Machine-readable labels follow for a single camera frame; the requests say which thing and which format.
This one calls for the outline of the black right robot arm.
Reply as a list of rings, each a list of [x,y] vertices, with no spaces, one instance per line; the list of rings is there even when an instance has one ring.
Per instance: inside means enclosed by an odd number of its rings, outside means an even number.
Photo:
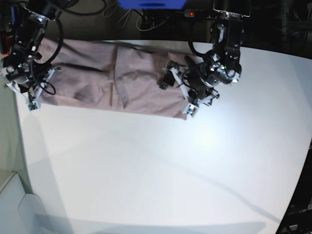
[[[27,92],[34,100],[42,92],[55,95],[56,90],[49,82],[54,73],[52,61],[59,54],[64,41],[64,30],[59,19],[65,12],[74,16],[88,17],[102,13],[107,2],[94,12],[81,13],[70,8],[77,4],[76,0],[29,0],[22,8],[22,19],[13,26],[13,44],[8,49],[8,56],[0,61],[0,78],[4,87],[13,92],[23,94]],[[49,22],[55,22],[59,39],[54,53],[44,63],[37,61],[42,58],[39,46],[44,38]]]

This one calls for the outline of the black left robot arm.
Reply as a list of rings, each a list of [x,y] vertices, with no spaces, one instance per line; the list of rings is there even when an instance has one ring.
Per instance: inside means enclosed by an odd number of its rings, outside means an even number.
[[[211,105],[213,99],[219,98],[216,86],[234,84],[241,77],[243,19],[251,15],[251,2],[214,0],[212,9],[216,13],[216,21],[211,26],[212,49],[200,53],[195,49],[193,39],[188,39],[192,54],[202,61],[197,63],[190,56],[184,57],[184,64],[169,61],[159,83],[162,90],[178,84],[180,89],[186,90],[185,99],[191,104]]]

